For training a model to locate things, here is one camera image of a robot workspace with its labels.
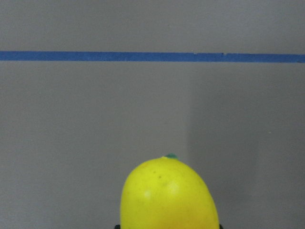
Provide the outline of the yellow mango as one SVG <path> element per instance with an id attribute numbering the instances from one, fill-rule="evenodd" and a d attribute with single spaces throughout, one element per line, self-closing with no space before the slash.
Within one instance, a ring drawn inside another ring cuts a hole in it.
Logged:
<path id="1" fill-rule="evenodd" d="M 120 204 L 122 229 L 220 229 L 203 179 L 175 154 L 148 160 L 126 178 Z"/>

